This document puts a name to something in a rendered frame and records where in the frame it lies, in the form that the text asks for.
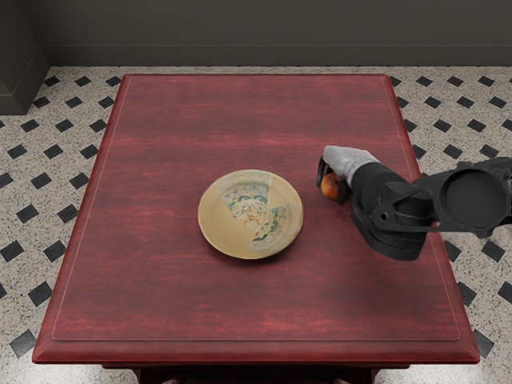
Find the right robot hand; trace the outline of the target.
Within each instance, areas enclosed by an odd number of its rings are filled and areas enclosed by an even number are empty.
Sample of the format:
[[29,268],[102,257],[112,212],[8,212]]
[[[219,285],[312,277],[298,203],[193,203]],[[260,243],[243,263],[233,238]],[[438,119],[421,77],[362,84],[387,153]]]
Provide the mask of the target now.
[[340,179],[338,184],[338,200],[340,205],[345,204],[351,194],[351,184],[356,172],[368,164],[380,164],[367,150],[360,150],[345,146],[326,146],[318,163],[316,186],[320,189],[323,176],[336,173]]

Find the red yellow apple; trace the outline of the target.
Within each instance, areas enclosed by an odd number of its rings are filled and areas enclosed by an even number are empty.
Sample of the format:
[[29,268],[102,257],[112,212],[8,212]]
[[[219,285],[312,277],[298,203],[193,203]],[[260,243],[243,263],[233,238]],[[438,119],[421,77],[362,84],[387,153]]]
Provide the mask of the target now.
[[339,183],[340,179],[336,173],[328,173],[324,175],[320,184],[322,195],[329,200],[337,201]]

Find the beige patterned plate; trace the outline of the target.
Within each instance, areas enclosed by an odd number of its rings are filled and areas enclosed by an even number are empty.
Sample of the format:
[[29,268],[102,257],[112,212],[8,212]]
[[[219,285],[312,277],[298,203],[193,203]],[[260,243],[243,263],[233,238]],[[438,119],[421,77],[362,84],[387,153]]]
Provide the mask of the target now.
[[303,223],[303,205],[284,178],[264,170],[238,170],[204,192],[198,224],[213,248],[233,258],[256,260],[287,248]]

